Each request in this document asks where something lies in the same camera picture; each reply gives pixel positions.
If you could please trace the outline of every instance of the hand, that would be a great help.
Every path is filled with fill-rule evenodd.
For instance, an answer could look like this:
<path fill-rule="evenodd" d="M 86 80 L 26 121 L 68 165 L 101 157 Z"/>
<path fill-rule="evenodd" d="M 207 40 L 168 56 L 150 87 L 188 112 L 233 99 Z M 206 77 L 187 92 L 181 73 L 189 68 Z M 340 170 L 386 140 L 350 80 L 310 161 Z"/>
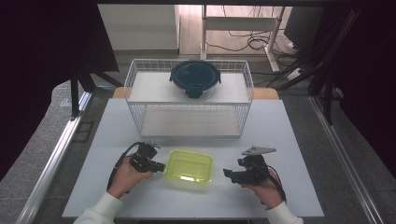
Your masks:
<path fill-rule="evenodd" d="M 152 176 L 151 171 L 145 173 L 136 171 L 136 169 L 129 163 L 130 159 L 131 157 L 123 159 L 119 170 L 114 176 L 113 183 L 107 190 L 107 193 L 113 195 L 115 198 L 119 199 L 125 194 L 125 192 L 133 189 L 141 180 Z"/>
<path fill-rule="evenodd" d="M 275 180 L 279 181 L 273 170 L 269 169 L 268 171 Z M 262 203 L 267 206 L 267 209 L 275 208 L 283 202 L 279 191 L 270 179 L 262 181 L 260 185 L 243 184 L 241 186 L 253 190 Z"/>

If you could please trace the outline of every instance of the white wire mesh basket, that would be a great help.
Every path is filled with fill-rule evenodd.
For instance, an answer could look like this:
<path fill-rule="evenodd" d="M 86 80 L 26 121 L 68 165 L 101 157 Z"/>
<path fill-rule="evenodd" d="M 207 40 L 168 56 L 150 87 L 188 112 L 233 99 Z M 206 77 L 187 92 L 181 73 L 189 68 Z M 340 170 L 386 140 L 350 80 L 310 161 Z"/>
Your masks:
<path fill-rule="evenodd" d="M 204 100 L 180 95 L 169 81 L 173 67 L 185 61 L 135 59 L 125 80 L 124 96 L 142 137 L 239 137 L 253 100 L 246 61 L 212 61 L 221 84 Z"/>

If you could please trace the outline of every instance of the table surface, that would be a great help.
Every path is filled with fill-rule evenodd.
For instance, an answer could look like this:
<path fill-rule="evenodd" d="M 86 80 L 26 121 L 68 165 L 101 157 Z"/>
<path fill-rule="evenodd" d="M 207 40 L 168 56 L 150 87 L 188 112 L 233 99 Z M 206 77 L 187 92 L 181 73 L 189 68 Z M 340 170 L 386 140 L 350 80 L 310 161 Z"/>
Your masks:
<path fill-rule="evenodd" d="M 124 99 L 111 99 L 93 139 L 78 181 L 64 209 L 64 217 L 77 217 L 104 192 L 118 156 L 140 139 Z M 231 183 L 222 168 L 243 170 L 237 164 L 241 152 L 251 146 L 275 147 L 264 155 L 282 178 L 288 205 L 299 217 L 322 217 L 312 181 L 280 100 L 255 100 L 240 138 L 155 138 L 162 148 L 154 158 L 166 163 L 173 149 L 187 149 L 212 155 L 212 182 L 198 186 L 167 180 L 155 174 L 124 196 L 121 218 L 133 219 L 250 219 L 264 217 L 254 194 Z"/>

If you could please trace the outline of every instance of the translucent plastic container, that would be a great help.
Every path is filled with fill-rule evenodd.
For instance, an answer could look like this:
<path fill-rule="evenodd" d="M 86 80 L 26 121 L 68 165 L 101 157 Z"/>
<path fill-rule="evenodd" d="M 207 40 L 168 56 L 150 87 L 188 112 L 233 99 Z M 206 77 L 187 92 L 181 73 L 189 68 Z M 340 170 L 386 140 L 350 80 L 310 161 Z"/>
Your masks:
<path fill-rule="evenodd" d="M 164 176 L 171 180 L 206 185 L 212 180 L 212 156 L 187 150 L 171 151 Z"/>

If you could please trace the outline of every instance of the wrist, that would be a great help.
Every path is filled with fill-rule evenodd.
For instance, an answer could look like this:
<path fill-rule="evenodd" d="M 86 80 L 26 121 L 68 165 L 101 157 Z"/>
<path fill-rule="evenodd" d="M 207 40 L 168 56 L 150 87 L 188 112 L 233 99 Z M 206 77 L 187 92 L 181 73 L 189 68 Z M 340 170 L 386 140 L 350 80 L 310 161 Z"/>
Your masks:
<path fill-rule="evenodd" d="M 117 198 L 117 199 L 120 199 L 125 194 L 125 191 L 120 189 L 120 188 L 116 188 L 116 187 L 111 186 L 107 190 L 107 193 L 110 194 L 111 196 Z"/>

